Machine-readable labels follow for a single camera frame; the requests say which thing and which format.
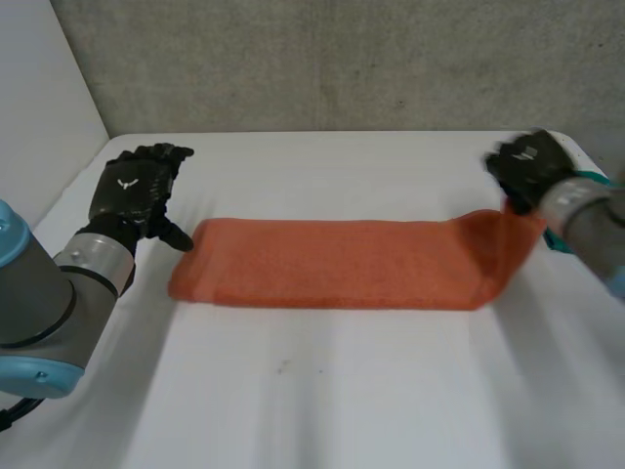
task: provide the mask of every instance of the robotic hand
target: robotic hand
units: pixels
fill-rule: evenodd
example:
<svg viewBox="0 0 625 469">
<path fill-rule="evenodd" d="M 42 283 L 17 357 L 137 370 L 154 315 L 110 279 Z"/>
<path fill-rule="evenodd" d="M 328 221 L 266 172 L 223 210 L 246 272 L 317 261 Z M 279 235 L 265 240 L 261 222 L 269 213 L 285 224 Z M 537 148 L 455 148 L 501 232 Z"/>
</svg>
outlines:
<svg viewBox="0 0 625 469">
<path fill-rule="evenodd" d="M 110 161 L 89 224 L 54 260 L 0 201 L 0 391 L 26 398 L 0 411 L 0 431 L 40 400 L 73 391 L 117 298 L 132 283 L 140 239 L 193 248 L 165 216 L 180 165 L 191 155 L 192 149 L 157 144 Z"/>
<path fill-rule="evenodd" d="M 625 298 L 625 190 L 581 178 L 546 130 L 501 144 L 485 158 L 513 210 L 533 210 L 616 297 Z"/>
</svg>

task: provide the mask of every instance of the towel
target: towel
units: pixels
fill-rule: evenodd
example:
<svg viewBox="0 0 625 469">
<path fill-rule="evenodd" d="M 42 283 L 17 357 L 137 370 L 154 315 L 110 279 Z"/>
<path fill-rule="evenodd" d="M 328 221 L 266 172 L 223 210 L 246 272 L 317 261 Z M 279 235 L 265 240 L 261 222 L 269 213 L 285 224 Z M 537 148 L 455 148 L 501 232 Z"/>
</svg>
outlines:
<svg viewBox="0 0 625 469">
<path fill-rule="evenodd" d="M 205 220 L 169 294 L 243 307 L 474 310 L 501 293 L 543 231 L 508 205 L 443 222 Z"/>
</svg>

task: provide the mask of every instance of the white tabletop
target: white tabletop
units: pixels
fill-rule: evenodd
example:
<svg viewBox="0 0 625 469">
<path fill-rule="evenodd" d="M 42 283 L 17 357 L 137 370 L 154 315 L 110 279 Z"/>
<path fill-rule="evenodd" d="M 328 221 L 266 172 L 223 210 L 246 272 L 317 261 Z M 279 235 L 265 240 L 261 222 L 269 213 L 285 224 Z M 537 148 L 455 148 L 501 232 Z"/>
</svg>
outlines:
<svg viewBox="0 0 625 469">
<path fill-rule="evenodd" d="M 169 204 L 189 233 L 210 217 L 444 220 L 499 206 L 480 158 L 511 135 L 119 137 L 35 233 L 63 248 L 104 163 L 156 142 L 195 149 Z M 179 258 L 142 242 L 85 378 L 0 435 L 0 467 L 625 467 L 625 311 L 542 241 L 472 313 L 177 303 L 166 285 Z"/>
</svg>

